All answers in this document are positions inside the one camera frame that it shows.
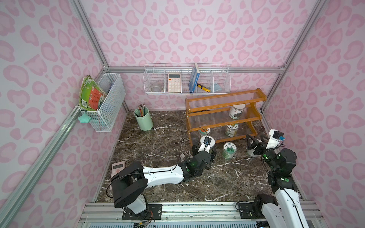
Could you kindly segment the white label jar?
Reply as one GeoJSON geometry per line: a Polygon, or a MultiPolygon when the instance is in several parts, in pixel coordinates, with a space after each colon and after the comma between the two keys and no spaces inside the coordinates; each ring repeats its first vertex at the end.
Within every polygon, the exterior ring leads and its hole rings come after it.
{"type": "Polygon", "coordinates": [[[255,148],[257,147],[257,142],[247,142],[247,154],[251,158],[259,157],[259,154],[255,154],[255,148]]]}
{"type": "Polygon", "coordinates": [[[240,119],[245,107],[246,107],[245,104],[232,105],[230,108],[230,112],[229,112],[230,118],[232,118],[234,120],[240,119]]]}

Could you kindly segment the green label jar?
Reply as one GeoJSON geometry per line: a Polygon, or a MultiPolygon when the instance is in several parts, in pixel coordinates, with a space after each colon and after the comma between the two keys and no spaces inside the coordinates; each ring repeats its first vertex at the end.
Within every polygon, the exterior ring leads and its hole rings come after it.
{"type": "Polygon", "coordinates": [[[229,160],[231,159],[237,152],[237,146],[232,142],[226,142],[223,145],[222,156],[224,159],[229,160]]]}
{"type": "Polygon", "coordinates": [[[214,148],[214,146],[215,146],[215,139],[214,139],[214,138],[212,138],[212,141],[211,141],[210,146],[211,146],[210,153],[212,154],[212,153],[213,153],[213,148],[214,148]]]}

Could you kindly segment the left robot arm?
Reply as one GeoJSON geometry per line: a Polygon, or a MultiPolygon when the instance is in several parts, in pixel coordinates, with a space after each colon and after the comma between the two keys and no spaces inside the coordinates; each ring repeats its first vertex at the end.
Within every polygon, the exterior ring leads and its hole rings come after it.
{"type": "Polygon", "coordinates": [[[202,144],[192,147],[194,156],[170,167],[151,168],[142,166],[139,161],[112,176],[108,187],[112,188],[114,207],[128,208],[138,215],[145,212],[148,203],[143,196],[147,188],[189,182],[209,170],[217,155],[215,146],[202,144]]]}

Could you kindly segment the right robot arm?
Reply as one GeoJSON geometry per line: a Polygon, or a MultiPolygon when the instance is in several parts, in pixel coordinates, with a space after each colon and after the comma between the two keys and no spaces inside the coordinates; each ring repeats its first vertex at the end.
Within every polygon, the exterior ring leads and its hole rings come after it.
{"type": "Polygon", "coordinates": [[[253,156],[260,156],[274,194],[258,194],[253,202],[252,213],[265,218],[271,228],[308,228],[298,188],[291,174],[296,166],[297,155],[288,148],[276,152],[284,145],[284,133],[271,129],[269,137],[262,136],[259,140],[247,135],[246,140],[247,151],[253,156]]]}

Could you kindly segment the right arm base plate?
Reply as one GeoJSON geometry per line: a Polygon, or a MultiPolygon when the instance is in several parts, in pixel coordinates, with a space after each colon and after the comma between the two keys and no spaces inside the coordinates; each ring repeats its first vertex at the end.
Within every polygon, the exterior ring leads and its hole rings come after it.
{"type": "Polygon", "coordinates": [[[241,219],[262,219],[264,218],[262,213],[256,208],[253,202],[239,202],[237,205],[237,210],[240,213],[241,219]]]}

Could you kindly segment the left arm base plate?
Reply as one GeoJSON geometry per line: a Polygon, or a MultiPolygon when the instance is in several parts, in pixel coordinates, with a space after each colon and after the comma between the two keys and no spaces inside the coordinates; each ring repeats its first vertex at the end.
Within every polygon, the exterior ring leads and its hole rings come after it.
{"type": "Polygon", "coordinates": [[[140,214],[135,214],[128,207],[123,208],[124,213],[122,216],[122,220],[145,220],[145,219],[154,219],[160,220],[162,216],[162,204],[149,204],[143,212],[140,214]]]}

